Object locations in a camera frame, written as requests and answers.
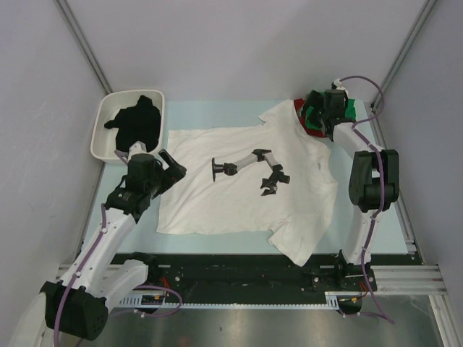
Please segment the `white t-shirt with robot print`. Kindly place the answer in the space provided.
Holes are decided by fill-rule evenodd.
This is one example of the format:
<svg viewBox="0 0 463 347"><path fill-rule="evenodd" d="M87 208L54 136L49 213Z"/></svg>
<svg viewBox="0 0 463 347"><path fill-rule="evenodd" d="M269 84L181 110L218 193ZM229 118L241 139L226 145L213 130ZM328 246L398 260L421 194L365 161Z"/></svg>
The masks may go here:
<svg viewBox="0 0 463 347"><path fill-rule="evenodd" d="M264 161L233 176L213 174L213 163L251 158L257 149L269 150L290 178L275 193L263 188L272 172ZM161 197L161 234L270 231L270 244L302 266L331 224L338 188L331 152L305 133L292 100L262 113L257 126L172 130L167 150L187 173Z"/></svg>

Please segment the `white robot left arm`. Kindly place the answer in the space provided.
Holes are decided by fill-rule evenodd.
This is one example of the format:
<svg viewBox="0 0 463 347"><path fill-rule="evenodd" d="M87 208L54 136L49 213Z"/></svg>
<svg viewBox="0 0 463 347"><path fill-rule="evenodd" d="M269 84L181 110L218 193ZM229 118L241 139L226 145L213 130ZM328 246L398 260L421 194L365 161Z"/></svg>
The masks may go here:
<svg viewBox="0 0 463 347"><path fill-rule="evenodd" d="M127 260L113 275L106 269L120 244L133 230L151 201L181 181L187 169L166 151L152 155L141 143L129 151L127 172L101 206L101 222L88 244L60 279L45 282L45 321L58 346L61 333L95 340L111 311L138 286L150 289L160 280L156 267Z"/></svg>

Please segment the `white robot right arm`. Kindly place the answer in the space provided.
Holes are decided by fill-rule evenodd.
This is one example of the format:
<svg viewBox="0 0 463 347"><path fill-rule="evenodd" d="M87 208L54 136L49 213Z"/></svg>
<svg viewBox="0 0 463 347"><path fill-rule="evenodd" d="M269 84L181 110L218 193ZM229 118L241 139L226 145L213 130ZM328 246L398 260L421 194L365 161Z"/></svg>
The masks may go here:
<svg viewBox="0 0 463 347"><path fill-rule="evenodd" d="M398 152L374 145L358 129L358 123L347 117L348 106L345 90L312 90L301 110L309 124L319 128L352 159L348 190L354 215L334 271L334 283L342 290L352 289L361 275L368 274L370 244L378 221L399 197Z"/></svg>

